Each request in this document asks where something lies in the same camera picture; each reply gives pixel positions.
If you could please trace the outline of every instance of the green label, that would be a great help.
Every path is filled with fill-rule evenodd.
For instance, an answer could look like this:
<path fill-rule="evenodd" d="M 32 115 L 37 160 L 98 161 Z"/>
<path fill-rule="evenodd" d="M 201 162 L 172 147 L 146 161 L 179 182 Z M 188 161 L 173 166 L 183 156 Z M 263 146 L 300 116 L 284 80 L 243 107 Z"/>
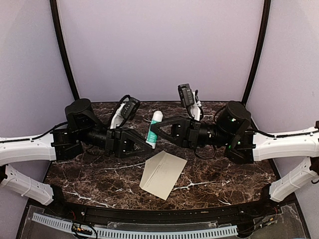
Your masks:
<path fill-rule="evenodd" d="M 155 120 L 152 120 L 151 125 L 154 123 L 158 123 L 158 122 Z M 158 138 L 158 136 L 154 132 L 151 131 L 151 126 L 150 126 L 147 141 L 150 143 L 156 143 L 157 138 Z"/>

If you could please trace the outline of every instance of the brown marble surface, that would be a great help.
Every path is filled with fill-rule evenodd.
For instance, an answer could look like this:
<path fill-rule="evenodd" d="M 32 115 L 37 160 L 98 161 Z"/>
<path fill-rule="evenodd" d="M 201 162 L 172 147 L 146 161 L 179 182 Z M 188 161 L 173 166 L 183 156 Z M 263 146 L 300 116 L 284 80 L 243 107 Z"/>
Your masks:
<path fill-rule="evenodd" d="M 224 104 L 204 102 L 202 121 L 212 122 L 214 113 Z M 115 103 L 93 104 L 95 114 L 103 122 L 107 122 L 114 106 Z M 187 117 L 180 102 L 144 102 L 126 126 L 146 136 L 156 110 L 162 111 L 164 117 Z M 141 157 L 118 159 L 104 156 L 97 148 L 92 150 L 96 156 L 84 153 L 69 161 L 53 162 L 45 183 L 60 186 L 66 200 L 73 203 L 118 209 L 181 210 L 256 201 L 262 187 L 275 181 L 268 160 L 236 165 L 223 156 L 224 148 L 218 150 L 213 160 L 198 159 L 192 150 L 161 138 L 153 154 Z M 162 150 L 188 161 L 166 201 L 139 187 L 145 161 Z M 209 157 L 213 148 L 205 147 L 198 153 Z"/>

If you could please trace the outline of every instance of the purple wall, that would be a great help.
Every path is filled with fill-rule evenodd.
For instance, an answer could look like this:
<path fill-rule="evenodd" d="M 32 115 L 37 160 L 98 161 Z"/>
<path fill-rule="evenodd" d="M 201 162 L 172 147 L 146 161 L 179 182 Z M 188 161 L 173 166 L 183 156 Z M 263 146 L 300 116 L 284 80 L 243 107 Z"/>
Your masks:
<path fill-rule="evenodd" d="M 272 1 L 265 45 L 248 102 L 259 129 L 292 131 L 319 120 L 319 2 Z M 302 158 L 277 159 L 281 175 Z M 319 187 L 297 191 L 312 238 L 319 235 Z"/>
<path fill-rule="evenodd" d="M 191 83 L 201 100 L 240 100 L 263 1 L 60 0 L 80 96 L 178 100 Z"/>
<path fill-rule="evenodd" d="M 43 133 L 65 121 L 71 102 L 49 1 L 0 1 L 0 136 Z M 42 180 L 48 162 L 12 165 Z M 15 238 L 26 200 L 0 189 L 0 238 Z"/>

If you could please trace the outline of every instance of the black frame pole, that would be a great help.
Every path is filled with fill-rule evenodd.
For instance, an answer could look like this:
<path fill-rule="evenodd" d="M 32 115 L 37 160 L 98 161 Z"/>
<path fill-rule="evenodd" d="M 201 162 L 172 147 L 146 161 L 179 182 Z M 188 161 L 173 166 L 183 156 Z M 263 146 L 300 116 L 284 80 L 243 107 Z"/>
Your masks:
<path fill-rule="evenodd" d="M 66 77 L 68 78 L 68 82 L 69 82 L 74 100 L 78 100 L 80 98 L 80 96 L 79 96 L 79 92 L 78 92 L 76 85 L 75 85 L 75 81 L 73 78 L 69 58 L 68 58 L 65 44 L 64 44 L 62 28 L 61 28 L 61 23 L 60 23 L 60 18 L 59 18 L 59 11 L 58 11 L 56 0 L 50 0 L 50 5 L 51 5 L 52 19 L 53 19 L 56 39 L 58 41 L 58 45 L 59 45 L 60 54 L 61 54 L 64 70 L 66 73 Z"/>
<path fill-rule="evenodd" d="M 244 92 L 244 96 L 243 96 L 243 99 L 241 101 L 241 103 L 244 106 L 247 104 L 251 89 L 253 87 L 253 83 L 255 80 L 261 52 L 263 49 L 265 35 L 266 35 L 266 29 L 267 29 L 267 23 L 268 23 L 268 18 L 269 18 L 269 12 L 270 12 L 270 3 L 271 3 L 271 0 L 264 1 L 263 15 L 261 18 L 261 24 L 260 24 L 260 29 L 259 29 L 259 35 L 258 35 L 254 60 L 253 60 L 253 63 L 252 63 L 251 69 L 250 69 L 250 73 L 249 73 L 246 89 Z"/>

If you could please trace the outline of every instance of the white envelope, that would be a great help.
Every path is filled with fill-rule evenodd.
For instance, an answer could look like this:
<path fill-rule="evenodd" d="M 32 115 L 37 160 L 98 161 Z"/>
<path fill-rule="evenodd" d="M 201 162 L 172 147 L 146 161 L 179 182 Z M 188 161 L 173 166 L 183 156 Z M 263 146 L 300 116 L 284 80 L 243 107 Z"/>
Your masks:
<path fill-rule="evenodd" d="M 187 160 L 162 151 L 145 162 L 140 187 L 166 200 Z"/>

